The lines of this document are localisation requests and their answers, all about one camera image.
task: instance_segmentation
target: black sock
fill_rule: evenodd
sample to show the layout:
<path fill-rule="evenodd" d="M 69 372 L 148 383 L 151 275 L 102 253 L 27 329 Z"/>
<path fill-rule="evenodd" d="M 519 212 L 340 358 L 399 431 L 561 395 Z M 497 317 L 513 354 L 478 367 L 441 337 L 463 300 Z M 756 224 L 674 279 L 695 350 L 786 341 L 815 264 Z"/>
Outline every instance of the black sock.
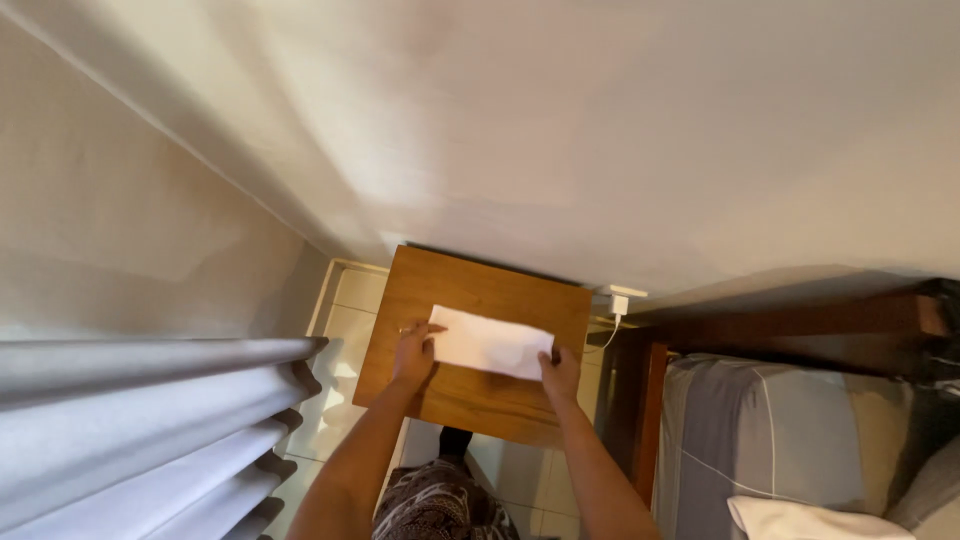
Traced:
<path fill-rule="evenodd" d="M 444 426 L 440 431 L 440 455 L 463 457 L 467 455 L 467 446 L 473 437 L 473 431 L 457 430 Z"/>

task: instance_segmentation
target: wooden tabletop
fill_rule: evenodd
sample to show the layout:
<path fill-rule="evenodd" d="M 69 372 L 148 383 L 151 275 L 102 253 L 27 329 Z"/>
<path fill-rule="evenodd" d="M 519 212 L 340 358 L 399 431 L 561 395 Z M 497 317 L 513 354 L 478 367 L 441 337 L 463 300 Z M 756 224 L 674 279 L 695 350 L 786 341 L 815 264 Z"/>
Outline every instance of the wooden tabletop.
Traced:
<path fill-rule="evenodd" d="M 400 329 L 434 304 L 543 329 L 582 357 L 591 292 L 583 287 L 407 246 L 396 248 L 353 404 L 390 381 Z M 560 448 L 560 426 L 538 380 L 438 362 L 407 416 L 534 446 Z"/>

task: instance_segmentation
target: gray bedsheet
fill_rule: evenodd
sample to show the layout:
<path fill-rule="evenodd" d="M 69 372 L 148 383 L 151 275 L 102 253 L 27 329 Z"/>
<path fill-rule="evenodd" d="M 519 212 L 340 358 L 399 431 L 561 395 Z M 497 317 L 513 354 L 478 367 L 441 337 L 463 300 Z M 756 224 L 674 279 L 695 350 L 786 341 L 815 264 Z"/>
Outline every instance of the gray bedsheet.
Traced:
<path fill-rule="evenodd" d="M 732 495 L 881 515 L 909 385 L 714 355 L 667 367 L 653 512 L 665 539 L 743 539 Z"/>

